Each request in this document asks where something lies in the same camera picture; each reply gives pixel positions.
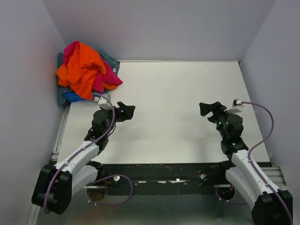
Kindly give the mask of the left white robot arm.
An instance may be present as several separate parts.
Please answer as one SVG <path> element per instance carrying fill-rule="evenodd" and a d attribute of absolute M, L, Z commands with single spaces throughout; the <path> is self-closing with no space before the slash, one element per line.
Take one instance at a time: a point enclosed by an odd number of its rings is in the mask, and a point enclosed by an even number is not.
<path fill-rule="evenodd" d="M 103 182 L 101 164 L 93 162 L 92 159 L 105 149 L 114 125 L 132 119 L 135 111 L 134 105 L 125 105 L 122 102 L 117 104 L 117 107 L 109 104 L 109 109 L 101 107 L 93 114 L 91 128 L 74 153 L 61 162 L 45 165 L 40 170 L 31 197 L 34 205 L 60 215 L 81 188 L 89 183 L 99 185 Z"/>

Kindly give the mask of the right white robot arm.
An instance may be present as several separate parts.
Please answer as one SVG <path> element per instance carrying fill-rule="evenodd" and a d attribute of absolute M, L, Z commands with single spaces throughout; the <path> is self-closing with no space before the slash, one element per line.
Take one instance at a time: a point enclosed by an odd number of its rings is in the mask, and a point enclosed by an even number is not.
<path fill-rule="evenodd" d="M 251 216 L 256 225 L 292 225 L 293 197 L 288 190 L 281 190 L 260 168 L 241 138 L 243 119 L 238 115 L 245 102 L 233 101 L 227 108 L 220 102 L 200 103 L 200 114 L 209 122 L 216 124 L 220 133 L 221 150 L 227 155 L 232 167 L 223 167 L 216 171 L 218 182 L 230 182 L 241 194 L 251 209 Z"/>

